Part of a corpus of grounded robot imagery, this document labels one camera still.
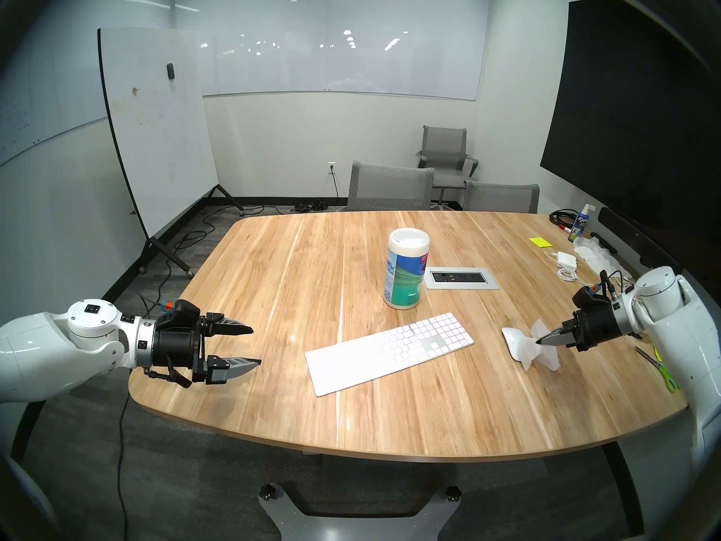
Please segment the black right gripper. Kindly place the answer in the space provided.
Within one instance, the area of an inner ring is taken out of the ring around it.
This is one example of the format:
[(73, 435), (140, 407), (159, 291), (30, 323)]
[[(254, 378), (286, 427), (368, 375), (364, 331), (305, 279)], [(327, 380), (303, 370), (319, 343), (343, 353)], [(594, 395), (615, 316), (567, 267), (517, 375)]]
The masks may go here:
[(621, 337), (614, 311), (610, 306), (590, 306), (575, 311), (575, 319), (536, 340), (537, 345), (575, 347), (588, 351), (601, 343)]

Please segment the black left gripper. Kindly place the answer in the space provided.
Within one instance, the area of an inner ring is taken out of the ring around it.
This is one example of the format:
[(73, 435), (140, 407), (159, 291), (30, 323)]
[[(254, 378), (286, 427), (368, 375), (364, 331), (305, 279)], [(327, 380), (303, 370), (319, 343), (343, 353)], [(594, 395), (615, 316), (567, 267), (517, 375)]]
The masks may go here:
[(189, 317), (160, 317), (154, 326), (152, 366), (166, 366), (167, 374), (152, 371), (152, 378), (175, 384), (205, 382), (225, 384), (243, 376), (262, 361), (255, 358), (205, 358), (205, 337), (253, 334), (244, 323), (224, 314), (206, 314), (193, 322)]

